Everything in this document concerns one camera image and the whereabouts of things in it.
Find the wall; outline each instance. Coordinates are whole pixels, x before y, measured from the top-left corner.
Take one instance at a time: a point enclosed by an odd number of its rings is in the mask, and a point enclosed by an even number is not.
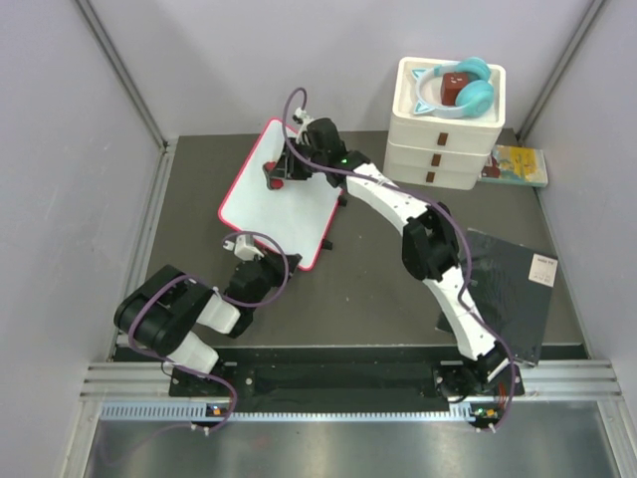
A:
[[[158,158],[72,2],[0,7],[0,463],[53,476]]]
[[[258,132],[306,86],[314,116],[387,129],[400,58],[482,56],[519,127],[584,2],[93,0],[164,135]]]
[[[613,361],[634,418],[636,19],[635,2],[608,2],[528,141],[546,154],[540,199],[585,332]]]

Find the gray tabletop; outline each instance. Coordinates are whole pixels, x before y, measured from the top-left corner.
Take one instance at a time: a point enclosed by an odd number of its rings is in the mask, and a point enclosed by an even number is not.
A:
[[[217,209],[256,136],[183,136],[179,139],[150,257],[148,275],[164,264],[225,288],[237,259],[221,248],[229,232]],[[386,131],[344,133],[382,166]],[[531,188],[479,183],[471,191],[421,187],[449,206],[458,222],[502,239],[553,253],[544,218]],[[350,199],[335,215],[310,272],[299,272],[286,293],[259,309],[239,339],[200,333],[213,346],[445,345],[453,337],[435,330],[440,308],[405,271],[400,237],[366,204]],[[555,281],[546,344],[581,344],[562,275]]]

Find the sticker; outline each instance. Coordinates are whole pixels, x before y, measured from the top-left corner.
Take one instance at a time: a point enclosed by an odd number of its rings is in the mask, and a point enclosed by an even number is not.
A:
[[[531,270],[529,271],[529,280],[553,287],[555,283],[555,274],[557,273],[557,259],[533,254],[531,261]]]

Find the red block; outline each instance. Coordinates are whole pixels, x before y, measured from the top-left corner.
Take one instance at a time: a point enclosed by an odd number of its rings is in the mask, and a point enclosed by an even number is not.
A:
[[[456,104],[456,97],[460,91],[469,85],[469,75],[466,73],[445,73],[442,76],[442,86],[440,87],[440,98],[445,107],[452,107]]]

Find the headphones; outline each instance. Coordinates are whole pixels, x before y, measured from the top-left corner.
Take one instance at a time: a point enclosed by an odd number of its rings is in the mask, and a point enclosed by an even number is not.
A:
[[[468,73],[471,82],[463,88],[456,98],[454,107],[432,105],[422,97],[422,87],[425,83],[445,73]],[[462,117],[477,118],[494,103],[494,87],[489,83],[491,70],[485,61],[478,57],[471,57],[460,63],[448,63],[434,68],[414,68],[411,74],[416,79],[415,115],[433,115],[434,117],[454,120]]]

